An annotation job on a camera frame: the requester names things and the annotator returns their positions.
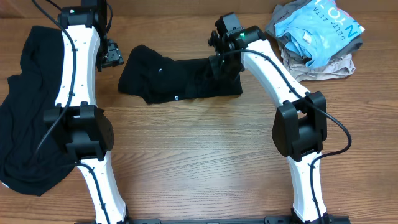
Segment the black t-shirt with logo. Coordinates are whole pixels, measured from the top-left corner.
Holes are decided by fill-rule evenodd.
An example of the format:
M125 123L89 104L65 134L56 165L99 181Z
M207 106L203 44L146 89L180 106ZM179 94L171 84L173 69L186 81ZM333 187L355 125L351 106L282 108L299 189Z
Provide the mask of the black t-shirt with logo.
M243 93L239 72L218 68L221 58L172 60L145 45L133 48L118 92L140 96L148 104Z

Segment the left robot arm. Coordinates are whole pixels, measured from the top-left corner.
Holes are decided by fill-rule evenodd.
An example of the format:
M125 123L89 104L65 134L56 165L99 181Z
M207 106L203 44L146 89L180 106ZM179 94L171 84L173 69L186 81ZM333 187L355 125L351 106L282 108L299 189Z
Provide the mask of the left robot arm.
M122 65L119 47L107 34L113 12L106 0L63 7L54 23L63 37L62 81L55 106L45 110L46 137L82 173L95 208L95 223L129 223L111 164L114 131L96 104L95 74Z

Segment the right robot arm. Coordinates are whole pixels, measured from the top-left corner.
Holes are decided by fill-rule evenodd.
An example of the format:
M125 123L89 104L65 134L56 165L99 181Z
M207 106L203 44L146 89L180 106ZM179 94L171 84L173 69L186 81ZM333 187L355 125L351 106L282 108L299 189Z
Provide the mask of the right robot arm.
M215 23L208 44L213 78L235 79L250 71L271 97L276 108L272 139L287 158L294 188L292 223L328 223L322 199L321 156L327 137L325 97L311 93L283 66L258 26L244 28L233 12Z

